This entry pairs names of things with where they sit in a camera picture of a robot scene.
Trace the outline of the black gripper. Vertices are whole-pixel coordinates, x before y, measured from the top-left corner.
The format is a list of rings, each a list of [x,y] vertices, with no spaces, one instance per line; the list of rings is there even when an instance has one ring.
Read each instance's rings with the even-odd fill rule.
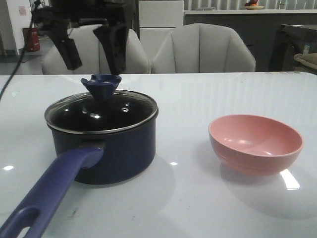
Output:
[[[126,70],[130,1],[52,0],[50,6],[34,9],[32,17],[39,30],[48,31],[67,69],[82,66],[76,44],[68,36],[68,27],[101,24],[93,33],[103,47],[111,74],[121,74]]]

